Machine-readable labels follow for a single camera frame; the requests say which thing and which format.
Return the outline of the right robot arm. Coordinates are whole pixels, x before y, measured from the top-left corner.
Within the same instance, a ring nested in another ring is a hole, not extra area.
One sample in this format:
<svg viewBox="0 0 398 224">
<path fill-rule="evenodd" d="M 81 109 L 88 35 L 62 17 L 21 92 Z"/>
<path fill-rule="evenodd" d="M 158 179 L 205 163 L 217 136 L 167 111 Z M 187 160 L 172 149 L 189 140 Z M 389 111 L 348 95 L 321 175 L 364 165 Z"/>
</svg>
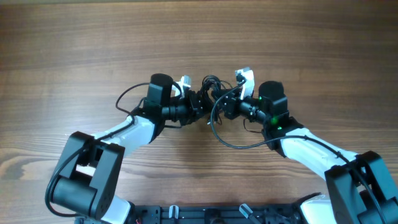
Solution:
<svg viewBox="0 0 398 224">
<path fill-rule="evenodd" d="M 382 157 L 358 154 L 314 135 L 289 115 L 280 82 L 268 81 L 254 98 L 248 83 L 212 93 L 215 108 L 229 119 L 262 124 L 264 145 L 320 176 L 328 195 L 315 194 L 298 207 L 307 223 L 397 223 L 397 187 Z"/>
</svg>

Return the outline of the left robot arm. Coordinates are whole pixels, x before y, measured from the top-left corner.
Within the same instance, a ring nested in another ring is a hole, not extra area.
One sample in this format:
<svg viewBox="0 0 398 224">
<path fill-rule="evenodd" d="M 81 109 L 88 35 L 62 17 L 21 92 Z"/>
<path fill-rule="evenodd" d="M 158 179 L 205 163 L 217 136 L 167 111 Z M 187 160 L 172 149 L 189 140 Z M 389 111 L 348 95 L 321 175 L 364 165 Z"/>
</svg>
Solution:
<svg viewBox="0 0 398 224">
<path fill-rule="evenodd" d="M 47 209 L 77 222 L 135 223 L 134 204 L 115 194 L 122 161 L 150 144 L 166 128 L 166 121 L 183 126 L 208 111 L 191 84 L 187 75 L 176 82 L 166 74 L 153 74 L 146 97 L 122 123 L 101 133 L 73 133 L 46 188 Z"/>
</svg>

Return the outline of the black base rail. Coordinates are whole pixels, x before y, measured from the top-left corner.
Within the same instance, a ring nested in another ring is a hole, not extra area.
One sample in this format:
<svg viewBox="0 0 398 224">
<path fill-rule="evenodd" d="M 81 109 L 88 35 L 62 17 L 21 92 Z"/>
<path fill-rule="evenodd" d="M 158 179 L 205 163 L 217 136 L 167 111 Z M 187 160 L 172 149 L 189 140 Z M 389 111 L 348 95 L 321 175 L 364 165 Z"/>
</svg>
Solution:
<svg viewBox="0 0 398 224">
<path fill-rule="evenodd" d="M 241 224 L 241 223 L 306 223 L 306 219 L 294 203 L 266 204 L 249 206 L 249 213 L 245 215 L 238 206 L 218 207 L 169 207 L 136 206 L 132 216 L 126 223 L 135 224 Z"/>
</svg>

